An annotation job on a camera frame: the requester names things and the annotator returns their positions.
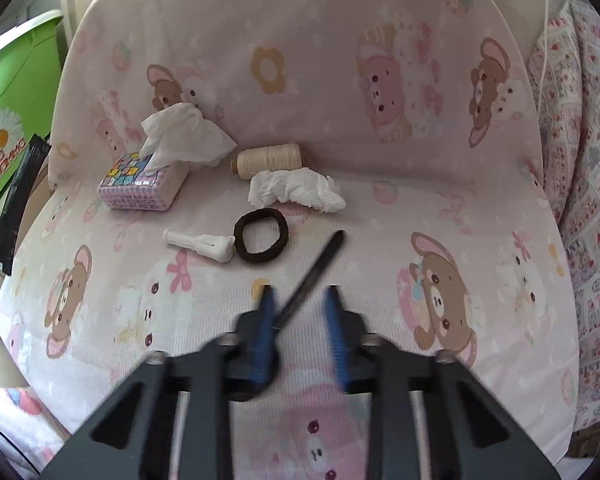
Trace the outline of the black plastic spoon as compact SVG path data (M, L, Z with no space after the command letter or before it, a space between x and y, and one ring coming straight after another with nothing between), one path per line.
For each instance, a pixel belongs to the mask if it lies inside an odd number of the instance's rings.
M276 347L278 336L288 326L292 318L302 307L302 304L312 294L313 289L316 287L318 282L321 281L322 276L329 269L330 265L335 260L336 255L338 255L338 252L340 252L345 240L346 232L343 230L338 230L332 234L326 245L323 247L321 253L309 268L309 271L306 272L306 275L302 278L300 283L294 289L294 292L286 301L286 304L284 304L279 311L276 310ZM251 401L264 392L263 391L261 394L255 394L249 380L250 344L252 341L254 318L257 316L256 311L259 302L260 300L258 301L257 307L254 310L239 315L235 324L234 333L239 337L238 350L235 354L233 354L233 359L228 362L227 375L225 377L225 389L228 393L228 398L231 401ZM279 354L279 368L281 360L282 358Z

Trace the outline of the white plastic wall plug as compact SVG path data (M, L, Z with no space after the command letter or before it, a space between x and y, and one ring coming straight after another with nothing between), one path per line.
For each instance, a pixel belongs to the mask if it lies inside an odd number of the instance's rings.
M168 245L196 252L197 255L218 263L227 263L234 255L236 240L234 236L190 235L167 229L162 237Z

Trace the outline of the white tissue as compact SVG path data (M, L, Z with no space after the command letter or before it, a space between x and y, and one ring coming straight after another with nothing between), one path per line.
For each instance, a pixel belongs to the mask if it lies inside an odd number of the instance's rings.
M323 214L334 214L347 207L340 186L332 177L306 167L259 172L250 181L248 202L256 208L294 203Z

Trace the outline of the cream thread spool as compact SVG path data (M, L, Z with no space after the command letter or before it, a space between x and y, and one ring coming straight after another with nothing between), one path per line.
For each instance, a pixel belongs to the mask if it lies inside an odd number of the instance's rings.
M295 170L303 167L303 155L298 144L287 143L240 152L230 162L230 169L242 180L250 180L261 171Z

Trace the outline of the white tissue sticking out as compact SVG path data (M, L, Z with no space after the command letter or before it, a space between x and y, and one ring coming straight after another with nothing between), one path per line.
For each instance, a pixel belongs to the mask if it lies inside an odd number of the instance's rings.
M218 166L236 148L236 142L215 122L204 118L190 103L176 103L143 120L146 139L140 158L146 172L185 162L190 169Z

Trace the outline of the long black wrapper strip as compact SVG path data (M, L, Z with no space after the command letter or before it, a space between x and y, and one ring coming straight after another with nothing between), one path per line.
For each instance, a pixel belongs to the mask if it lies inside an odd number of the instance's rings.
M0 272L12 274L16 243L24 211L33 191L38 173L50 152L50 144L34 134L23 153L22 161L12 179L2 213L0 227L3 234L0 240Z

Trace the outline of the colourful pocket tissue pack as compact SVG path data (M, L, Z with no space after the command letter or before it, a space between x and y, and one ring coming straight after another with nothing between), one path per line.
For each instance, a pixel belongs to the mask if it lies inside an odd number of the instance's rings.
M147 170L150 157L137 152L121 156L98 185L98 194L111 209L167 211L188 176L185 162Z

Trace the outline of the pink bear print chair cover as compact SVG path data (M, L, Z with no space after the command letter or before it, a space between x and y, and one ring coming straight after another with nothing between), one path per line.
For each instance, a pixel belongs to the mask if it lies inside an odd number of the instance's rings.
M566 454L573 292L493 0L93 0L50 143L0 334L53 434L147 353L197 350L264 286L286 300L343 230L321 285Z

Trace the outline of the patchwork print fabric cover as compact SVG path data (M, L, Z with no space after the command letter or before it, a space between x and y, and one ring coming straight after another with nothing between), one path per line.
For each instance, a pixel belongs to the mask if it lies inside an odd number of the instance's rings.
M600 422L600 16L569 0L528 64L544 190L565 246L579 332L577 430Z

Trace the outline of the green plastic storage box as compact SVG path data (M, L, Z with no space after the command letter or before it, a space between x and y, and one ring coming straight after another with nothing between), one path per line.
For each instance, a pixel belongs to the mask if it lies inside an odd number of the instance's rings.
M32 136L50 133L61 74L58 10L0 35L0 196Z

